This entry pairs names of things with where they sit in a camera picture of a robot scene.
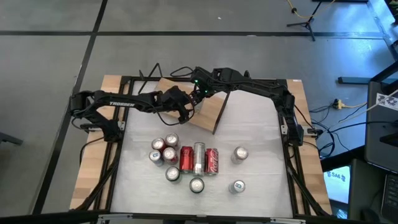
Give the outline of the wooden shelf with black frame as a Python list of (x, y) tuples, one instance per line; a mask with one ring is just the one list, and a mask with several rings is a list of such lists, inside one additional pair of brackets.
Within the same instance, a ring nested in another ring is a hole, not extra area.
[[(144, 82), (139, 89), (139, 93), (150, 90), (150, 88), (146, 88), (147, 82), (155, 82), (155, 91), (165, 92), (173, 86), (178, 86), (182, 91), (189, 94), (195, 89), (189, 77), (164, 77), (159, 63), (155, 64), (148, 75), (144, 75), (143, 72), (139, 70), (139, 77)], [(194, 114), (189, 123), (207, 131), (211, 131), (214, 134), (227, 102), (228, 95), (226, 93), (218, 93), (211, 98), (206, 98), (203, 102), (201, 111), (198, 114)]]

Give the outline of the monitor screen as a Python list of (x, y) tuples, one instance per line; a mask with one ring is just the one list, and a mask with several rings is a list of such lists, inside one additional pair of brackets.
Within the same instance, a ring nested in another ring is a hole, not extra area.
[(329, 199), (348, 203), (350, 168), (350, 166), (343, 166), (323, 173)]

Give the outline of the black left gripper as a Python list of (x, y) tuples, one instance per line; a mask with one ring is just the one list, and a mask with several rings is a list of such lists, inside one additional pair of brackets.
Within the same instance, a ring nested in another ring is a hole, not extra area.
[(186, 109), (186, 106), (191, 104), (194, 108), (197, 104), (197, 98), (194, 93), (188, 95), (178, 86), (173, 86), (165, 92), (162, 92), (160, 95), (160, 104), (162, 107), (160, 112), (177, 111), (180, 115), (178, 117), (178, 122), (184, 124), (190, 121), (195, 114), (193, 111)]

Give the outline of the silver metal bracket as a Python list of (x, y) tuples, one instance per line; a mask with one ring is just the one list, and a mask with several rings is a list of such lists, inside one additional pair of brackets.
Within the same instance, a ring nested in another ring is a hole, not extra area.
[(294, 218), (270, 218), (270, 222), (277, 224), (307, 224), (305, 220)]
[(133, 219), (132, 213), (113, 213), (99, 215), (96, 224), (109, 224), (110, 221)]

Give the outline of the black table frame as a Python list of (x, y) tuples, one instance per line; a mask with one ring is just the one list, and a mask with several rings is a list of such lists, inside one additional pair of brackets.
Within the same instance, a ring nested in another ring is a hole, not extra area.
[[(139, 77), (132, 76), (122, 76), (122, 75), (105, 75), (103, 78), (101, 89), (103, 91), (111, 91), (113, 93), (130, 93), (133, 91), (133, 85), (136, 81), (138, 81)], [(331, 205), (329, 203), (328, 194), (326, 192), (326, 185), (323, 180), (323, 171), (321, 160), (318, 156), (318, 152), (316, 151), (315, 141), (310, 137), (307, 137), (306, 144), (304, 146), (299, 147), (299, 154), (302, 165), (302, 173), (305, 179), (305, 185), (307, 189), (309, 189), (312, 196), (315, 200), (321, 205), (322, 209), (324, 209), (327, 213), (331, 213)], [(99, 133), (90, 133), (88, 135), (87, 145), (88, 146), (98, 146), (102, 142), (110, 143), (110, 144), (120, 144), (121, 147), (123, 145), (122, 141), (118, 142), (106, 142), (100, 139)], [(293, 156), (287, 156), (287, 160), (291, 159), (293, 166), (295, 167), (295, 161)], [(302, 205), (302, 197), (299, 191), (298, 186), (295, 184), (293, 178), (291, 176), (287, 177), (289, 194), (291, 197), (291, 206), (293, 207), (293, 215), (294, 219), (305, 220), (307, 223), (316, 222), (320, 219), (319, 216), (315, 215), (314, 211), (311, 211), (311, 215), (305, 215), (304, 209)], [(193, 220), (196, 222), (208, 222), (208, 221), (226, 221), (226, 222), (268, 222), (270, 221), (269, 217), (254, 217), (254, 216), (222, 216), (222, 215), (167, 215), (167, 214), (149, 214), (149, 213), (137, 213), (135, 214), (135, 218), (143, 218), (143, 219), (185, 219), (185, 220)]]

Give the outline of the blue silver Red Bull can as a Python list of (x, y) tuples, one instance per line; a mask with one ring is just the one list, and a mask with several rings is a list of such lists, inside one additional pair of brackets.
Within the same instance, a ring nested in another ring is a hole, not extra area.
[(229, 184), (228, 190), (231, 194), (240, 194), (246, 189), (246, 184), (242, 180), (234, 180)]
[(164, 164), (164, 161), (162, 158), (162, 153), (158, 150), (152, 150), (149, 153), (149, 159), (153, 164), (155, 164), (158, 167), (160, 167)]

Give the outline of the black keyboard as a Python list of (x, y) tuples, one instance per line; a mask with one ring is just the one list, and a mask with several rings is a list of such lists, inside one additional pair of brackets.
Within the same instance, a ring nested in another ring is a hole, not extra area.
[(381, 215), (385, 219), (398, 224), (398, 175), (386, 175)]

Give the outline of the dark grey cabinet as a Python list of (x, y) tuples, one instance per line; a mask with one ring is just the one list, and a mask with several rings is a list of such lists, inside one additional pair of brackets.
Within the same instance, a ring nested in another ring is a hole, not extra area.
[(398, 111), (378, 106), (377, 93), (398, 98), (398, 78), (385, 80), (398, 72), (398, 61), (385, 68), (368, 83), (365, 159), (374, 165), (398, 173)]

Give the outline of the black tripod stand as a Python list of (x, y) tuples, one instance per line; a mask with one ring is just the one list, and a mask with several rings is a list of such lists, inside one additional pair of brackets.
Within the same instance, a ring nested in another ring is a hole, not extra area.
[(318, 2), (316, 8), (314, 9), (314, 11), (311, 13), (310, 16), (301, 16), (300, 14), (297, 13), (297, 8), (293, 6), (292, 2), (290, 0), (286, 0), (286, 1), (288, 2), (289, 6), (290, 6), (290, 11), (292, 14), (295, 14), (297, 17), (299, 17), (301, 19), (305, 19), (305, 22), (287, 24), (286, 27), (296, 27), (296, 26), (303, 27), (309, 31), (312, 41), (313, 42), (316, 41), (314, 32), (311, 27), (311, 23), (312, 23), (313, 19), (315, 18), (315, 15), (318, 12), (318, 9), (320, 8), (323, 1)]

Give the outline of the dark furniture leg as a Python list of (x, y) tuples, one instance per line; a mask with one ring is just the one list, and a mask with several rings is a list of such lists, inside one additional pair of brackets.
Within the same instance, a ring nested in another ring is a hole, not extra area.
[(9, 142), (11, 144), (20, 146), (23, 143), (23, 140), (0, 132), (0, 143), (1, 142)]

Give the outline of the silver Diet Coke can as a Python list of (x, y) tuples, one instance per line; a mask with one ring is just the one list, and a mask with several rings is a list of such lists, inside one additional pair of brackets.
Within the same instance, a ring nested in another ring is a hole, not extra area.
[(180, 149), (180, 138), (179, 138), (178, 134), (168, 133), (164, 140), (168, 147), (172, 147), (176, 151)]
[(248, 158), (249, 152), (245, 147), (238, 146), (231, 155), (231, 162), (241, 164)]

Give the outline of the black diagonal frame strut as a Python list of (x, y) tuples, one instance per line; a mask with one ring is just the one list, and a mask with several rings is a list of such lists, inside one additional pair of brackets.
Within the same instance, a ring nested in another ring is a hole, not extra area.
[(321, 205), (315, 200), (315, 198), (310, 193), (309, 189), (305, 185), (304, 175), (302, 173), (302, 165), (299, 154), (299, 148), (293, 147), (293, 159), (295, 161), (295, 167), (292, 164), (291, 159), (287, 162), (287, 172), (293, 178), (295, 184), (298, 186), (301, 197), (302, 197), (302, 205), (304, 209), (305, 215), (311, 215), (311, 211), (315, 212), (316, 216), (319, 217), (329, 217), (330, 214), (327, 213), (324, 209), (322, 209)]
[(73, 191), (71, 210), (109, 210), (118, 173), (121, 145), (88, 146)]

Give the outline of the white paper label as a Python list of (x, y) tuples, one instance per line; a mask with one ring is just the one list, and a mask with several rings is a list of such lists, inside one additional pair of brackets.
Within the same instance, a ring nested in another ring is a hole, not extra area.
[(377, 93), (376, 103), (378, 106), (398, 111), (398, 98)]

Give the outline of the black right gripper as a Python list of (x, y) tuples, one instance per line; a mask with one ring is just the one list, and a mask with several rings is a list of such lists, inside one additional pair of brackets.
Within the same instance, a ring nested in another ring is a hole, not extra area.
[(190, 93), (193, 105), (202, 104), (208, 95), (214, 95), (219, 92), (213, 80), (213, 75), (204, 68), (195, 67), (190, 81), (197, 87), (197, 90)]

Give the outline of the black floor bar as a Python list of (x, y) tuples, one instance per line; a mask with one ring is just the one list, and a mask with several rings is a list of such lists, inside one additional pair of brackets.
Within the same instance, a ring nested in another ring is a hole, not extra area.
[(337, 82), (339, 84), (347, 85), (367, 85), (371, 81), (371, 78), (363, 77), (338, 77)]

